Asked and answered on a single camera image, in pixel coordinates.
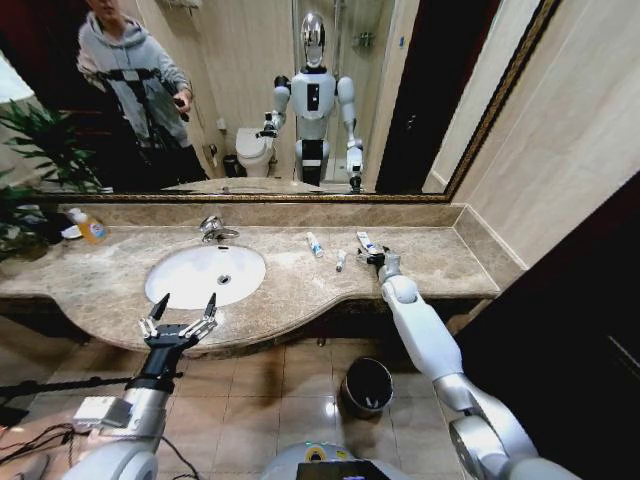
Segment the gray hoodie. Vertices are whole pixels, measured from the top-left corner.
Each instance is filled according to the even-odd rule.
[[[135,69],[156,70],[160,78],[154,76],[142,80],[148,99],[148,111],[155,123],[163,126],[181,147],[188,147],[191,143],[173,103],[173,94],[185,88],[191,90],[189,80],[144,27],[132,18],[125,17],[125,20],[124,35],[120,40],[114,40],[102,33],[93,12],[87,15],[87,21],[78,34],[78,70],[91,84],[103,91],[105,86],[102,82],[105,80],[100,74],[122,70],[127,78],[131,78],[131,75],[135,76],[131,72]],[[145,110],[133,90],[122,80],[106,81],[117,95],[140,144],[151,147]],[[175,91],[167,91],[163,83]]]

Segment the dark wooden door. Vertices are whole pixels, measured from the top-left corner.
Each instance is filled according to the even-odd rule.
[[[640,174],[456,337],[469,378],[585,480],[638,476],[638,198]]]
[[[422,0],[376,191],[419,193],[499,0]]]
[[[78,30],[88,10],[85,0],[3,2],[0,49],[42,105],[73,115],[82,146],[96,152],[103,185],[132,190],[136,179],[127,165],[139,161],[135,137],[112,99],[76,68]]]

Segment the sink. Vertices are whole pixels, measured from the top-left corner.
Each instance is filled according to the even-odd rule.
[[[213,292],[216,292],[217,306],[248,297],[264,280],[265,271],[260,254],[248,248],[193,247],[153,267],[144,290],[153,303],[170,293],[168,308],[202,310]]]

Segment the black trash bin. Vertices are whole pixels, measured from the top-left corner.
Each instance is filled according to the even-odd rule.
[[[371,357],[357,359],[342,381],[340,395],[347,411],[358,418],[371,418],[384,410],[393,398],[389,370]]]
[[[229,178],[238,177],[238,157],[237,155],[225,155],[222,159],[222,165],[224,166],[224,173]]]

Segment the robot chest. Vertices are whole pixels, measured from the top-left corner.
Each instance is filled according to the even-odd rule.
[[[296,115],[323,118],[333,109],[336,80],[331,75],[299,73],[291,81],[291,97]]]

